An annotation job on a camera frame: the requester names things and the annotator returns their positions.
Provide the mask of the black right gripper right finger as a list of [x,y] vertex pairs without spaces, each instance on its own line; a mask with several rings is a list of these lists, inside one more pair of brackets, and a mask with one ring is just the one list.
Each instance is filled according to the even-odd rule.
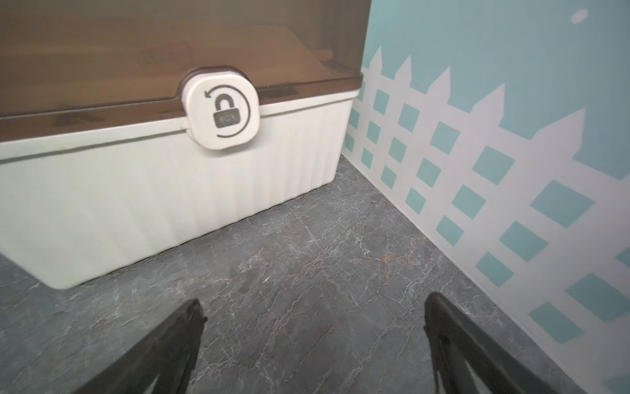
[[472,372],[492,393],[555,393],[439,292],[424,303],[436,393],[477,393]]

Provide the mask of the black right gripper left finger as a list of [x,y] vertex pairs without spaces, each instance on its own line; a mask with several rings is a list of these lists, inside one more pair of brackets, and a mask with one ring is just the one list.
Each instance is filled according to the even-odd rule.
[[121,358],[77,393],[185,393],[195,368],[206,318],[187,300]]

